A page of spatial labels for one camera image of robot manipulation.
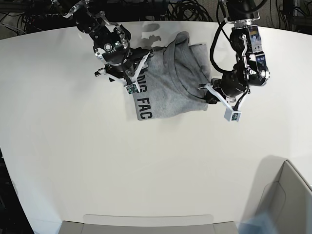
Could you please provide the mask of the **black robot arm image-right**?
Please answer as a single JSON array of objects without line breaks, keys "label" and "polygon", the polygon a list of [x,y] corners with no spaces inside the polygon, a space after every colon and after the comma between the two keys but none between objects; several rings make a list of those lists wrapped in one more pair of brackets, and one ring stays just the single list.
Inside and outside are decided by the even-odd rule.
[{"label": "black robot arm image-right", "polygon": [[[255,23],[260,18],[259,10],[265,4],[264,0],[259,4],[253,0],[218,1],[216,11],[222,12],[224,20],[218,22],[209,57],[212,66],[222,74],[222,78],[214,78],[209,83],[212,90],[207,91],[205,96],[208,104],[220,102],[221,99],[217,97],[220,95],[225,101],[235,102],[234,110],[238,110],[252,86],[260,87],[267,83],[270,72],[259,29]],[[233,24],[231,34],[226,38],[236,57],[236,63],[230,71],[220,68],[214,59],[217,40],[219,35],[225,32],[223,27],[226,24]]]}]

